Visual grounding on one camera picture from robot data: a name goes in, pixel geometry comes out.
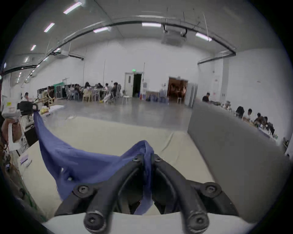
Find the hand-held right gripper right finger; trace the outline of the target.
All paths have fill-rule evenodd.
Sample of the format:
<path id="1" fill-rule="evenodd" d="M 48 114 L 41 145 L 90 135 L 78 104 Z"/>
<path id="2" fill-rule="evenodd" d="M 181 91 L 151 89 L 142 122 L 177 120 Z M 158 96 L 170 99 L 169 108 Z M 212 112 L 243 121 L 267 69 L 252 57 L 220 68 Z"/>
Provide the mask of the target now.
<path id="1" fill-rule="evenodd" d="M 152 200 L 160 214 L 180 212 L 187 233 L 205 232 L 210 225 L 207 213 L 239 216 L 219 184 L 188 180 L 157 154 L 151 160 Z"/>

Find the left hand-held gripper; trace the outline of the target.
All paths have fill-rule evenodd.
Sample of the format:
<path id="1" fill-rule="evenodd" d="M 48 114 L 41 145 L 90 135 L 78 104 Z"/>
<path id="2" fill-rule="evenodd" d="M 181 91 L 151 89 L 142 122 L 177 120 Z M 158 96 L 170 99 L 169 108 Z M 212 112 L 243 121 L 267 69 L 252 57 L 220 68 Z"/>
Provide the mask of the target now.
<path id="1" fill-rule="evenodd" d="M 4 109 L 2 116 L 4 119 L 13 119 L 19 122 L 21 115 L 31 115 L 38 112 L 39 108 L 36 103 L 30 101 L 21 101 L 17 104 L 17 109 Z"/>

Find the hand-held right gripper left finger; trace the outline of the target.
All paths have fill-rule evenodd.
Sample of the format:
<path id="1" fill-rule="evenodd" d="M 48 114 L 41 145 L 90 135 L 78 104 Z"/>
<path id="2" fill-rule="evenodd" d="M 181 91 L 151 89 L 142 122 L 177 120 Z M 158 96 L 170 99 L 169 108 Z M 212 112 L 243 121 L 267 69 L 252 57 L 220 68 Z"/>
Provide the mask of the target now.
<path id="1" fill-rule="evenodd" d="M 86 213 L 83 224 L 91 233 L 105 233 L 114 211 L 134 214 L 144 191 L 144 155 L 138 154 L 108 180 L 77 185 L 58 207 L 56 216 Z"/>

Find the person's left hand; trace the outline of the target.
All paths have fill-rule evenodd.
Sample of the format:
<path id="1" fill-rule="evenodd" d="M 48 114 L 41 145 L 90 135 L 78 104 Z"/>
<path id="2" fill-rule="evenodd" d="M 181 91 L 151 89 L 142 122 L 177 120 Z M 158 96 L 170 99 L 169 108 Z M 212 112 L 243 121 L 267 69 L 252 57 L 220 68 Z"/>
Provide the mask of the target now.
<path id="1" fill-rule="evenodd" d="M 22 130 L 20 123 L 14 119 L 5 119 L 2 127 L 1 127 L 1 134 L 2 138 L 9 143 L 9 124 L 12 124 L 12 142 L 20 140 L 22 136 Z"/>

